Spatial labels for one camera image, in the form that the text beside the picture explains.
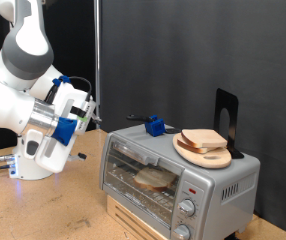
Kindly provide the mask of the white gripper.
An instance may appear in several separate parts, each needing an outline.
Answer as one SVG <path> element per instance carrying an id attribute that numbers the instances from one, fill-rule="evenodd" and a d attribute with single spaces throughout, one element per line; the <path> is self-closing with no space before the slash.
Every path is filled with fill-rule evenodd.
<path id="1" fill-rule="evenodd" d="M 100 125 L 102 119 L 91 90 L 76 89 L 70 81 L 55 81 L 45 103 L 35 102 L 29 130 L 24 133 L 24 157 L 52 173 L 63 170 L 66 161 L 85 161 L 87 155 L 71 155 L 79 135 L 83 135 L 92 118 Z"/>

